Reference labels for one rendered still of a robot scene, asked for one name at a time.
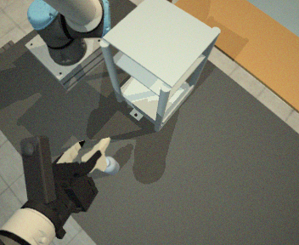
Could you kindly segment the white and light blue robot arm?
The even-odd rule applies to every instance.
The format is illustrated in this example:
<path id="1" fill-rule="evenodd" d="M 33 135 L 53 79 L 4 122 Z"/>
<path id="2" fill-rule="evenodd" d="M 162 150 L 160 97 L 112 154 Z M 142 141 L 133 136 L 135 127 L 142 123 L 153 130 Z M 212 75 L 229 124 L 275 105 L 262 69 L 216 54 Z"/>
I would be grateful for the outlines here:
<path id="1" fill-rule="evenodd" d="M 87 52 L 84 38 L 103 38 L 110 31 L 108 4 L 107 0 L 35 0 L 27 18 L 48 45 L 53 61 L 72 66 Z M 56 201 L 48 136 L 22 139 L 20 147 L 28 201 Z M 0 231 L 0 245 L 50 245 L 55 238 L 53 223 L 31 208 L 18 209 L 0 229 L 5 230 Z"/>

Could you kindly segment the blue-grey bottle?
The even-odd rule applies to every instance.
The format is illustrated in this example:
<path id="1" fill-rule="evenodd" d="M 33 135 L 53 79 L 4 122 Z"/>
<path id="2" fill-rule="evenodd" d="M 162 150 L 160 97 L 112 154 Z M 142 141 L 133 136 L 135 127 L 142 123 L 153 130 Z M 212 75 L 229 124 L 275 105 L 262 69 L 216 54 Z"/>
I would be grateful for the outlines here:
<path id="1" fill-rule="evenodd" d="M 107 162 L 107 168 L 104 172 L 107 174 L 117 174 L 120 169 L 119 163 L 113 157 L 105 158 Z"/>

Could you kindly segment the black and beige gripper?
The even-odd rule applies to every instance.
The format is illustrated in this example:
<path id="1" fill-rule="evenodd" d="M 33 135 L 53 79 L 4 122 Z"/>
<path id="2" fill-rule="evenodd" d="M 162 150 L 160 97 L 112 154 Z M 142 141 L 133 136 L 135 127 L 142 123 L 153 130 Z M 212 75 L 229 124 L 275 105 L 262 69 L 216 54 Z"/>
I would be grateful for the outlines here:
<path id="1" fill-rule="evenodd" d="M 92 177 L 88 177 L 87 174 L 92 173 L 94 169 L 104 172 L 107 168 L 104 151 L 110 143 L 110 137 L 101 139 L 82 157 L 81 162 L 78 151 L 84 143 L 85 140 L 77 142 L 52 163 L 57 200 L 45 206 L 30 200 L 21 207 L 34 209 L 45 215 L 53 223 L 58 239 L 63 239 L 66 233 L 63 226 L 72 212 L 87 212 L 99 192 Z"/>

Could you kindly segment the grey shelving unit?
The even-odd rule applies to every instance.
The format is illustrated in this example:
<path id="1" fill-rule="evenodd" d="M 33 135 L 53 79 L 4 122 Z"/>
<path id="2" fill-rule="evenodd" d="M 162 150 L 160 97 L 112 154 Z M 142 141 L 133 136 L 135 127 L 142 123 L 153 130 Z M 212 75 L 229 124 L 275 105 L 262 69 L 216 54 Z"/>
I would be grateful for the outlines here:
<path id="1" fill-rule="evenodd" d="M 141 2 L 99 43 L 117 101 L 159 132 L 193 91 L 220 32 L 167 0 Z M 115 64 L 131 76 L 121 88 Z"/>

